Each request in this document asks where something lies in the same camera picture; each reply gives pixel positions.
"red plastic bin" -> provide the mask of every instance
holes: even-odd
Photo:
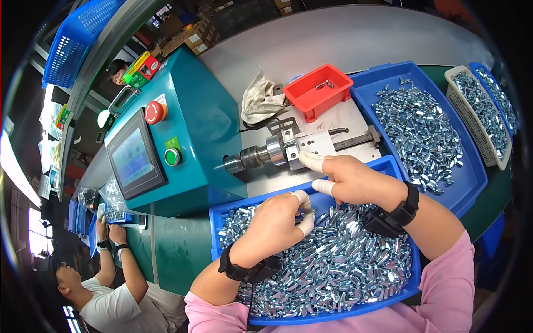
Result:
[[[326,80],[334,87],[326,84],[323,88],[315,88]],[[352,79],[346,74],[330,64],[325,64],[288,84],[283,88],[283,92],[290,104],[303,113],[305,121],[312,123],[335,104],[349,100],[352,85]]]

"pink shirt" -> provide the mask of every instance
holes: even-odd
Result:
[[[261,333],[284,332],[468,332],[474,308],[474,246],[465,231],[455,245],[430,262],[418,287],[421,305],[396,303],[370,313],[316,324],[267,326]],[[245,332],[248,307],[214,306],[189,292],[185,297],[189,332]]]

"worker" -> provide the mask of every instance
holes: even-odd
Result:
[[[300,161],[329,176],[329,180],[313,181],[312,187],[333,196],[337,203],[376,204],[392,212],[407,200],[408,193],[414,193],[411,184],[376,172],[351,156],[323,157],[300,152]],[[228,256],[222,254],[227,258],[225,267],[217,259],[196,277],[185,297],[189,332],[246,331],[249,308],[234,302],[240,281],[229,276],[247,272],[259,261],[303,239],[305,232],[295,226],[301,200],[293,194],[281,194],[263,202]],[[260,332],[468,332],[474,300],[474,247],[468,233],[457,217],[425,195],[419,196],[416,215],[403,228],[432,261],[422,272],[419,306],[396,303],[344,319],[268,326]]]
[[[126,62],[122,59],[115,59],[107,68],[109,80],[116,85],[123,86],[125,82],[121,80],[122,75],[126,72],[126,69],[131,65],[131,62]]]
[[[126,283],[114,290],[109,288],[115,278],[115,264],[108,250],[111,245],[103,212],[96,219],[96,233],[100,271],[82,282],[79,273],[65,262],[53,263],[57,291],[86,323],[102,333],[176,332],[187,319],[183,297],[144,279],[127,245],[126,229],[116,224],[109,225],[109,238],[120,246],[116,247],[120,248]]]

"white t-shirt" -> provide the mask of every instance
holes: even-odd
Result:
[[[79,314],[98,331],[168,332],[168,322],[148,295],[137,304],[126,284],[113,290],[100,285],[97,278],[90,278],[83,281],[82,286],[94,292],[94,296]]]

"white rag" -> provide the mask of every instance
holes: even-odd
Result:
[[[285,108],[285,94],[274,95],[274,86],[274,82],[265,79],[259,66],[259,73],[244,91],[243,108],[240,111],[242,120],[254,125]]]

